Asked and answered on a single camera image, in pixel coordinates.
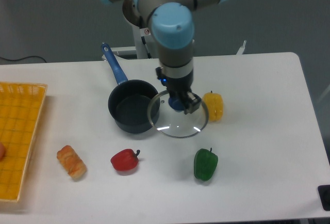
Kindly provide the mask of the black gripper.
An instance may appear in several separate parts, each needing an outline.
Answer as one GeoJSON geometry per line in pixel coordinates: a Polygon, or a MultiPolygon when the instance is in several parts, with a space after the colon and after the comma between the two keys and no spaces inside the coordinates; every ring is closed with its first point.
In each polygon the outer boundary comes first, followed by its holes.
{"type": "Polygon", "coordinates": [[[199,109],[201,98],[191,92],[193,82],[193,64],[171,68],[161,65],[155,69],[157,79],[166,87],[169,96],[169,106],[173,110],[184,110],[185,114],[192,114],[199,109]]]}

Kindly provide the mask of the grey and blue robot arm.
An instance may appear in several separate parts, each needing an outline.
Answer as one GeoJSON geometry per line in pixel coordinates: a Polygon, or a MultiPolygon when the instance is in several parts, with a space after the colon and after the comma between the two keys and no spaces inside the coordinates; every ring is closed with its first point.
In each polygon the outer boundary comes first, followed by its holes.
{"type": "Polygon", "coordinates": [[[202,102],[191,90],[195,32],[192,12],[224,1],[227,0],[132,0],[134,13],[154,39],[160,62],[157,78],[167,88],[169,104],[176,111],[191,114],[202,102]]]}

